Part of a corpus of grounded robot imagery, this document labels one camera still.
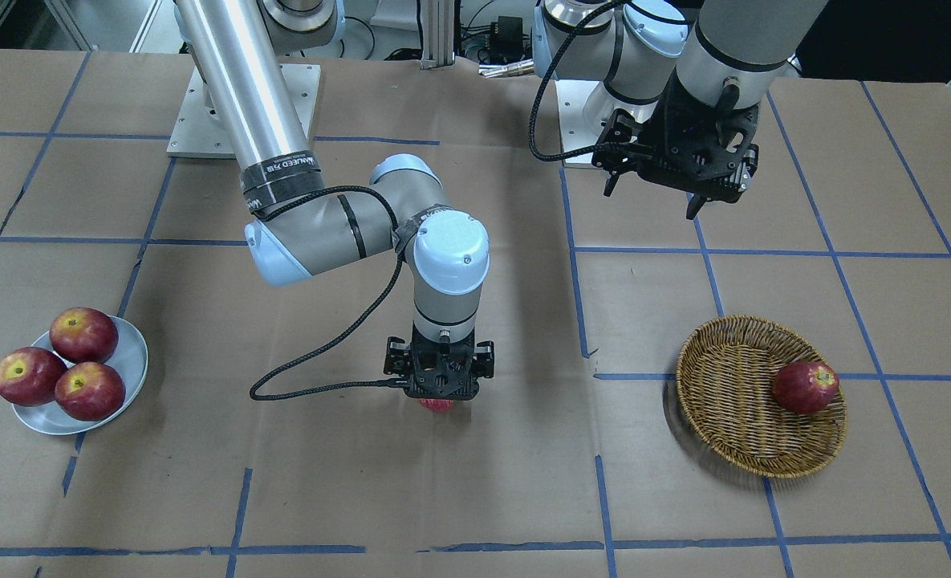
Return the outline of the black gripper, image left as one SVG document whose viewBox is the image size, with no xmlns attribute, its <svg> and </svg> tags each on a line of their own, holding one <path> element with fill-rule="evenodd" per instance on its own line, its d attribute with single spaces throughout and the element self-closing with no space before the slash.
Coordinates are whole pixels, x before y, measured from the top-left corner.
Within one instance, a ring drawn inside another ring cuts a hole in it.
<svg viewBox="0 0 951 578">
<path fill-rule="evenodd" d="M 450 343 L 431 340 L 414 327 L 412 341 L 390 336 L 384 351 L 384 373 L 391 387 L 416 399 L 471 400 L 482 378 L 494 376 L 496 348 L 491 340 L 476 343 L 475 334 Z"/>
</svg>

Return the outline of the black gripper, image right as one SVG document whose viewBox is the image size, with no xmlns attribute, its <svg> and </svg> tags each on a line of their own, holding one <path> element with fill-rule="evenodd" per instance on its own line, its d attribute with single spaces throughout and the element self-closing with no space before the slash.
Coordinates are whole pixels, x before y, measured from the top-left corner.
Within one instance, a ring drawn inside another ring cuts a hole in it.
<svg viewBox="0 0 951 578">
<path fill-rule="evenodd" d="M 690 221 L 709 201 L 739 201 L 760 161 L 760 148 L 753 142 L 758 106 L 738 108 L 739 96 L 736 77 L 718 84 L 713 105 L 698 101 L 672 77 L 645 122 L 636 122 L 622 108 L 615 110 L 591 157 L 593 167 L 608 173 L 603 196 L 612 196 L 620 176 L 634 173 L 688 193 L 685 219 Z"/>
</svg>

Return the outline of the silver robot arm, image left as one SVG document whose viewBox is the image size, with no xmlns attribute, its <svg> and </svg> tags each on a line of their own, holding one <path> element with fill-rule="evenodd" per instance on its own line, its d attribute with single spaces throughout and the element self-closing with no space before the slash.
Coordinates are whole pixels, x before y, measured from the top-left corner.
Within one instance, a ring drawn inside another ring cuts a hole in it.
<svg viewBox="0 0 951 578">
<path fill-rule="evenodd" d="M 339 39 L 342 3 L 178 1 L 177 16 L 240 165 L 260 275 L 283 286 L 393 251 L 413 274 L 413 329 L 409 340 L 388 338 L 380 387 L 475 398 L 494 374 L 493 344 L 475 337 L 489 233 L 449 204 L 416 155 L 380 162 L 369 186 L 325 186 L 281 72 L 279 56 Z"/>
</svg>

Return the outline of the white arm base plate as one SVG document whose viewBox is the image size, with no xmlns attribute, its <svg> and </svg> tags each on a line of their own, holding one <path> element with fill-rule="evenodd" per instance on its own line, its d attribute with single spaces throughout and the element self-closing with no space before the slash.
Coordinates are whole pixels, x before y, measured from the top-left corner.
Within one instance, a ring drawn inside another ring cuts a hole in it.
<svg viewBox="0 0 951 578">
<path fill-rule="evenodd" d="M 596 144 L 613 111 L 625 106 L 601 81 L 563 79 L 555 88 L 563 153 Z"/>
<path fill-rule="evenodd" d="M 307 136 L 318 101 L 321 66 L 317 63 L 281 63 L 282 76 Z M 172 128 L 167 153 L 196 160 L 233 160 L 234 147 L 213 106 L 199 70 L 193 70 L 181 109 Z"/>
</svg>

